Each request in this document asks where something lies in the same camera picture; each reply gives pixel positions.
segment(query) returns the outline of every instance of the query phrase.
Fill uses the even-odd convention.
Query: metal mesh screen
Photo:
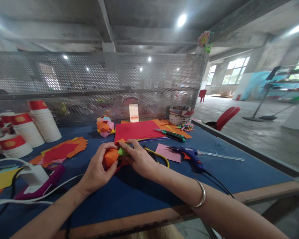
[[[205,55],[0,52],[0,112],[28,112],[44,100],[58,125],[168,117],[170,106],[195,106]]]

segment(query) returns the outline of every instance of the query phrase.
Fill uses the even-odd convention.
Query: paper flower
[[[114,123],[111,121],[111,119],[108,116],[97,118],[96,125],[97,125],[97,131],[104,138],[106,138],[110,134],[115,133]]]
[[[209,40],[209,36],[210,36],[210,31],[204,31],[204,33],[200,35],[200,37],[198,38],[198,45],[200,48],[205,47],[205,45]]]

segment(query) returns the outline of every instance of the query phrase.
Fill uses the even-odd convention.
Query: bracelet
[[[198,181],[197,179],[195,179],[196,182],[198,182],[198,184],[200,185],[201,189],[202,189],[202,192],[203,192],[203,199],[201,200],[201,202],[199,204],[197,204],[196,206],[194,206],[194,208],[197,208],[199,207],[201,204],[203,204],[205,202],[205,199],[206,199],[206,192],[205,192],[205,189],[202,185],[202,183],[200,181]]]

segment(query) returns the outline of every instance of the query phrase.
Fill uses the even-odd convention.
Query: concrete ceiling
[[[22,50],[190,53],[214,31],[211,56],[262,46],[299,21],[299,0],[0,0],[0,39]],[[291,21],[284,9],[293,9]],[[178,17],[187,14],[181,28]]]

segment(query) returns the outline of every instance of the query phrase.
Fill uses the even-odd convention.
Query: small basket
[[[169,121],[180,125],[191,121],[194,109],[189,106],[172,106],[169,108]]]

